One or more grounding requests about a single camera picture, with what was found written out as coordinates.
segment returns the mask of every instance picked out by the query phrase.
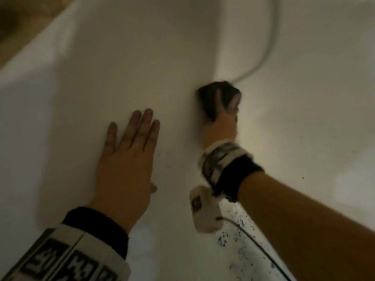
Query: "left hand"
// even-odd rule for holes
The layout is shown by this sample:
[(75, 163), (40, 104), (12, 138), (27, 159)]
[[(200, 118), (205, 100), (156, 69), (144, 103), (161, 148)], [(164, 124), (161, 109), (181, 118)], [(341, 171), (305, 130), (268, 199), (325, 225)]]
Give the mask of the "left hand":
[(117, 125), (112, 122), (108, 127), (96, 171), (96, 193), (87, 205), (111, 218), (127, 233), (146, 212), (150, 195), (156, 191), (151, 173), (160, 122), (151, 124), (151, 109), (146, 109), (142, 120), (141, 116), (139, 110), (133, 113), (118, 148)]

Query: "wristband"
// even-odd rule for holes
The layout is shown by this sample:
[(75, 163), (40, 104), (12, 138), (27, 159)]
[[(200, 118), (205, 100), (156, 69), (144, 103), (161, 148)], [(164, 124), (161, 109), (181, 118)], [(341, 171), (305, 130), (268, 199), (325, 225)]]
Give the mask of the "wristband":
[(213, 195), (224, 194), (230, 202), (237, 202), (238, 189), (249, 174), (264, 172), (246, 150), (227, 140), (208, 147), (199, 161), (199, 167), (211, 185)]

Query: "white enamel surface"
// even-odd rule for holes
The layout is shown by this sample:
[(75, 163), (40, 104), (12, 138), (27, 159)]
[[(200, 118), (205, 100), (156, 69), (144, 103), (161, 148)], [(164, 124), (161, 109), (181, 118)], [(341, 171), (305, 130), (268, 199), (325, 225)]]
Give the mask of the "white enamel surface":
[[(162, 123), (159, 190), (130, 234), (131, 280), (278, 280), (230, 225), (225, 247), (220, 233), (198, 234), (189, 206), (203, 182), (194, 90), (256, 63), (268, 13), (266, 0), (78, 0), (9, 62), (0, 72), (0, 275), (90, 200), (107, 124), (122, 131), (134, 109), (151, 107)], [(373, 0), (283, 0), (275, 50), (237, 85), (239, 141), (255, 160), (373, 229), (374, 43)], [(224, 203), (223, 213), (274, 255), (241, 208)]]

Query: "black cable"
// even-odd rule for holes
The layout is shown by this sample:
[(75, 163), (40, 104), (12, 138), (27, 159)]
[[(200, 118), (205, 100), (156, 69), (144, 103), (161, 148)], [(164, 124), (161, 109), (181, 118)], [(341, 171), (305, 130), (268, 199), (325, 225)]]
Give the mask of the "black cable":
[(249, 239), (251, 239), (253, 241), (253, 243), (262, 251), (262, 253), (264, 253), (268, 259), (276, 266), (276, 268), (279, 270), (279, 272), (285, 277), (285, 279), (287, 279), (288, 281), (292, 281), (288, 275), (284, 272), (284, 270), (281, 269), (281, 267), (277, 264), (277, 262), (272, 258), (272, 256), (270, 256), (267, 251), (265, 251), (265, 249), (257, 243), (257, 241), (251, 236), (249, 235), (243, 228), (241, 228), (241, 226), (239, 224), (237, 224), (235, 221), (229, 219), (229, 218), (226, 218), (226, 217), (216, 217), (216, 220), (224, 220), (224, 221), (227, 221), (229, 223), (231, 223), (232, 225), (236, 226), (237, 229), (241, 230)]
[(269, 58), (269, 56), (271, 55), (271, 52), (273, 51), (275, 47), (278, 34), (279, 34), (280, 0), (268, 0), (268, 1), (269, 1), (269, 7), (270, 7), (271, 23), (270, 23), (270, 32), (269, 32), (269, 37), (267, 41), (267, 46), (262, 54), (262, 57), (259, 59), (258, 63), (247, 72), (243, 73), (242, 75), (230, 81), (232, 84), (238, 84), (238, 82), (246, 79), (247, 77), (250, 77), (256, 71), (258, 71), (263, 66), (263, 64), (267, 61), (267, 59)]

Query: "hand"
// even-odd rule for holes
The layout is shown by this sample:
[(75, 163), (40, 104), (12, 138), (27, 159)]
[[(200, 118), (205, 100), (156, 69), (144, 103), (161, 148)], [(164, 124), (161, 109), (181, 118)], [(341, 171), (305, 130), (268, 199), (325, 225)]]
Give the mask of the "hand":
[(213, 143), (220, 140), (235, 141), (237, 137), (236, 115), (238, 112), (238, 102), (241, 96), (238, 94), (230, 102), (226, 110), (221, 100), (221, 90), (216, 91), (216, 120), (206, 125), (201, 133), (203, 149), (207, 149)]
[(160, 122), (151, 124), (151, 109), (146, 109), (142, 120), (141, 116), (139, 110), (133, 113), (117, 149), (117, 125), (112, 122), (108, 127), (96, 170), (96, 193), (87, 205), (111, 218), (127, 233), (146, 212), (152, 190), (156, 191), (150, 181)]

